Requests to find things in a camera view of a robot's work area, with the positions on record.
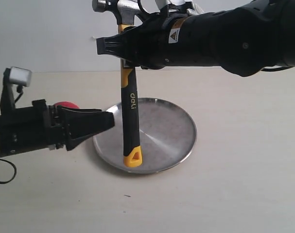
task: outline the metal tray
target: metal tray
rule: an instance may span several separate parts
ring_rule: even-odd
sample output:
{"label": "metal tray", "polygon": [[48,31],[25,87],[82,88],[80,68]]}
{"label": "metal tray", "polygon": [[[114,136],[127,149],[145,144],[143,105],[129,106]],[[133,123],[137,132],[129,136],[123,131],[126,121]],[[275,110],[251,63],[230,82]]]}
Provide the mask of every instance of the metal tray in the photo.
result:
{"label": "metal tray", "polygon": [[140,141],[143,164],[131,168],[123,164],[121,103],[107,109],[115,117],[115,127],[93,137],[98,155],[126,172],[150,174],[172,168],[192,152],[197,129],[190,115],[166,100],[139,98]]}

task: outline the black and yellow hammer handle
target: black and yellow hammer handle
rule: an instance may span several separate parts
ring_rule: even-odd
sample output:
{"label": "black and yellow hammer handle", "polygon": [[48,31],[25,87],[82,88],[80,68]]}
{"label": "black and yellow hammer handle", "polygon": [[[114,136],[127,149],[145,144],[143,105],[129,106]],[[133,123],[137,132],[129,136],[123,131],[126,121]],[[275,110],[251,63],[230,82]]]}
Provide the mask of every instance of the black and yellow hammer handle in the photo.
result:
{"label": "black and yellow hammer handle", "polygon": [[[128,25],[119,25],[121,33]],[[139,137],[139,106],[135,67],[124,67],[121,61],[121,105],[123,125],[123,163],[138,167],[143,163]]]}

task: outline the hammer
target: hammer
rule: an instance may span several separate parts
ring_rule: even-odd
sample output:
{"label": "hammer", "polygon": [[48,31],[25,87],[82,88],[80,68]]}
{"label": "hammer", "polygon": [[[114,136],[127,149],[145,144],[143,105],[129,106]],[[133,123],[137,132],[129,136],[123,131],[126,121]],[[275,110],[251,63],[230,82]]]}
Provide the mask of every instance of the hammer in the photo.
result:
{"label": "hammer", "polygon": [[[145,19],[137,0],[93,0],[95,12],[110,11],[117,20],[118,33],[134,26],[134,17]],[[138,167],[143,162],[139,136],[139,105],[135,66],[121,59],[121,106],[123,127],[123,163]]]}

